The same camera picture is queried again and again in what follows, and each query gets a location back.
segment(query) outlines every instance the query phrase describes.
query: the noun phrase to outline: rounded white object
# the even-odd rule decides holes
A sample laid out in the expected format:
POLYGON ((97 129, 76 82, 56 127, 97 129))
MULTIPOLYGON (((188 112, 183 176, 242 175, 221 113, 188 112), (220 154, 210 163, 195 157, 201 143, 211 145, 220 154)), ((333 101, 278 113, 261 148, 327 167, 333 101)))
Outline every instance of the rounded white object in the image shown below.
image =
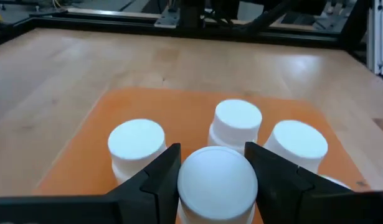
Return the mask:
POLYGON ((264 148, 316 174, 328 144, 315 128, 285 120, 276 124, 264 148))
POLYGON ((338 185, 340 185, 340 186, 342 186, 342 187, 345 187, 345 188, 347 188, 347 189, 350 189, 350 187, 349 187, 348 185, 342 183, 342 182, 339 181, 339 180, 336 180, 336 179, 334 179, 334 178, 332 178, 332 177, 328 177, 328 176, 326 176, 326 175, 320 175, 320 176, 321 176, 321 177, 324 177, 324 178, 327 179, 327 180, 330 180, 330 181, 334 182, 335 184, 338 184, 338 185))
MULTIPOLYGON (((177 214, 180 217, 182 224, 220 224, 223 223, 222 220, 213 221, 206 220, 193 212, 185 212, 181 201, 179 201, 179 205, 177 206, 177 214)), ((248 212, 245 212, 242 216, 236 218, 235 220, 226 221, 226 224, 251 224, 253 221, 253 216, 255 215, 255 206, 252 206, 248 212)))
POLYGON ((115 175, 115 178, 116 178, 116 181, 118 182, 118 185, 121 185, 123 184, 124 182, 126 182, 128 179, 130 179, 129 176, 125 175, 124 173, 122 173, 114 163, 112 163, 112 171, 115 175))
POLYGON ((244 151, 245 151, 245 143, 244 142, 242 142, 242 144, 239 144, 239 145, 230 145, 230 144, 227 144, 226 142, 224 142, 223 140, 221 140, 220 138, 218 138, 213 131, 213 125, 210 125, 210 127, 209 127, 208 146, 224 146, 224 147, 227 147, 229 149, 236 150, 241 155, 243 155, 244 151))
POLYGON ((255 105, 245 100, 224 100, 216 106, 209 139, 222 142, 220 146, 241 148, 244 153, 245 142, 257 140, 261 122, 262 114, 255 105))
POLYGON ((258 180, 244 156, 226 147, 209 146, 183 162, 177 189, 188 217, 199 217, 201 223, 246 223, 258 193, 258 180))
POLYGON ((130 120, 111 132, 108 148, 115 167, 129 179, 166 149, 165 133, 154 121, 130 120))

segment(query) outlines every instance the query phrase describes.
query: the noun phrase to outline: white bottle cap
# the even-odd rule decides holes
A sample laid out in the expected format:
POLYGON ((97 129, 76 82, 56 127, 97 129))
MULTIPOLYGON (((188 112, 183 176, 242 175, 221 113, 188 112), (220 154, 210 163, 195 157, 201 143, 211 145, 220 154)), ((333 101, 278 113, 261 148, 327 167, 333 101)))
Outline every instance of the white bottle cap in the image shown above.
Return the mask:
POLYGON ((246 223, 258 193, 252 166, 236 151, 210 146, 193 152, 177 179, 183 210, 205 220, 246 223))
POLYGON ((230 144, 227 144, 227 142, 221 140, 220 138, 218 138, 215 135, 215 132, 213 130, 213 125, 210 125, 210 127, 209 127, 208 146, 224 146, 224 147, 227 147, 229 149, 236 150, 241 155, 244 155, 244 152, 245 152, 245 143, 244 142, 242 142, 238 146, 236 146, 236 145, 232 146, 230 144))
POLYGON ((315 128, 300 121, 285 120, 276 124, 264 148, 317 173, 328 144, 315 128))
POLYGON ((334 179, 334 178, 332 178, 332 177, 328 177, 328 176, 326 176, 326 175, 320 175, 320 176, 321 176, 321 177, 324 177, 324 178, 327 179, 327 180, 330 180, 330 181, 334 182, 335 184, 338 184, 338 185, 340 185, 340 186, 342 186, 342 187, 345 187, 345 188, 347 188, 347 189, 350 189, 350 187, 349 187, 348 185, 342 183, 342 182, 339 181, 339 180, 336 180, 336 179, 334 179))
POLYGON ((124 173, 119 170, 114 163, 112 163, 112 172, 115 175, 116 181, 118 182, 118 185, 123 184, 128 179, 130 179, 129 176, 125 175, 124 173))
MULTIPOLYGON (((212 221, 204 220, 202 217, 197 216, 193 212, 185 212, 182 206, 181 201, 179 200, 179 205, 177 206, 177 214, 180 217, 182 224, 222 224, 223 221, 212 221)), ((252 206, 252 209, 245 213, 245 215, 236 218, 235 220, 227 221, 226 224, 251 224, 253 221, 253 216, 255 215, 255 206, 252 206)))
POLYGON ((244 145, 257 139, 262 114, 244 100, 224 100, 216 106, 212 130, 229 145, 244 145))
POLYGON ((108 148, 116 168, 130 178, 166 149, 165 133, 154 121, 134 119, 111 132, 108 148))

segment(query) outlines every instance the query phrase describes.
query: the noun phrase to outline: black metal bar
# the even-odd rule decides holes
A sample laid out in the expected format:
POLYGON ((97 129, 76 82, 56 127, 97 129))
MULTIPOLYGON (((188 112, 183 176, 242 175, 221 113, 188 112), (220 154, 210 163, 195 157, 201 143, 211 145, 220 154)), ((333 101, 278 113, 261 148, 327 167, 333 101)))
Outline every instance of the black metal bar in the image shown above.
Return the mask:
POLYGON ((201 18, 201 15, 204 15, 205 5, 205 0, 181 0, 179 26, 203 28, 204 20, 201 18))
POLYGON ((25 1, 9 1, 9 0, 0 0, 0 4, 14 4, 14 5, 21 5, 21 6, 38 6, 38 2, 25 2, 25 1))
POLYGON ((371 0, 357 0, 341 34, 339 44, 346 50, 354 50, 367 31, 367 16, 371 0))
POLYGON ((0 223, 117 223, 118 204, 105 196, 0 198, 0 223))
POLYGON ((76 13, 76 12, 53 14, 52 17, 66 18, 66 19, 87 19, 87 20, 94 20, 94 21, 131 22, 131 23, 139 23, 140 25, 143 25, 143 24, 153 25, 157 20, 155 18, 147 18, 147 17, 114 16, 114 15, 106 15, 106 14, 86 14, 86 13, 76 13))
POLYGON ((226 40, 248 43, 297 45, 302 47, 319 47, 338 49, 336 36, 315 32, 267 29, 256 35, 244 34, 237 30, 213 29, 165 29, 151 24, 131 22, 91 21, 87 19, 68 18, 33 18, 36 27, 72 30, 92 30, 99 32, 114 32, 124 34, 158 35, 170 37, 185 37, 193 39, 226 40))
POLYGON ((26 32, 35 29, 35 25, 31 18, 24 19, 13 25, 0 29, 0 45, 10 41, 26 32))

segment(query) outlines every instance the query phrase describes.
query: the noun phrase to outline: metal frame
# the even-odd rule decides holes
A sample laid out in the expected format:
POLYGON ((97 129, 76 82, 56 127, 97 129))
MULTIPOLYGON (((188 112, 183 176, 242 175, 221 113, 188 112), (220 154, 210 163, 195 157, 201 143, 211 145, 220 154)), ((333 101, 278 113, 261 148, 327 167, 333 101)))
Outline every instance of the metal frame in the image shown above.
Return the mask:
POLYGON ((144 16, 143 14, 104 11, 97 11, 96 14, 91 10, 68 9, 65 12, 33 14, 23 21, 3 26, 0 28, 0 44, 41 27, 342 49, 352 54, 366 33, 366 27, 362 24, 367 24, 368 10, 369 0, 357 0, 350 18, 340 34, 279 27, 269 27, 257 34, 251 34, 220 28, 214 21, 206 22, 204 28, 176 27, 175 29, 167 29, 154 25, 160 15, 147 14, 144 16))
POLYGON ((25 2, 23 0, 0 0, 0 8, 6 10, 6 5, 19 5, 19 6, 34 6, 35 10, 39 12, 38 2, 25 2))
POLYGON ((367 67, 383 75, 383 0, 373 0, 368 13, 367 67))

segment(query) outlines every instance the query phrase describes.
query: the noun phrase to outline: white cylinder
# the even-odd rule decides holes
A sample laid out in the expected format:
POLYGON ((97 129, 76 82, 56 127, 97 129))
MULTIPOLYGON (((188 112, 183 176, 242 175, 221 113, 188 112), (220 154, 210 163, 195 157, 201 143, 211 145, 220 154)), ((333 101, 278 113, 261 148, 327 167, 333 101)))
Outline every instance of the white cylinder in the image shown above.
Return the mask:
POLYGON ((262 122, 260 110, 244 100, 224 100, 215 109, 208 145, 225 146, 244 154, 245 142, 256 142, 262 122))
POLYGON ((124 173, 122 173, 121 170, 119 170, 119 168, 117 168, 114 163, 112 163, 111 166, 112 166, 112 172, 115 175, 115 178, 116 178, 116 181, 118 182, 118 185, 121 185, 124 182, 126 182, 128 179, 130 179, 130 177, 125 175, 124 173))
POLYGON ((258 194, 252 166, 236 151, 209 146, 193 152, 177 179, 182 223, 251 223, 258 194))
POLYGON ((165 133, 154 121, 134 119, 111 132, 108 148, 113 172, 118 182, 125 182, 166 149, 165 133))
POLYGON ((328 144, 315 128, 285 120, 276 124, 264 148, 316 174, 328 144))

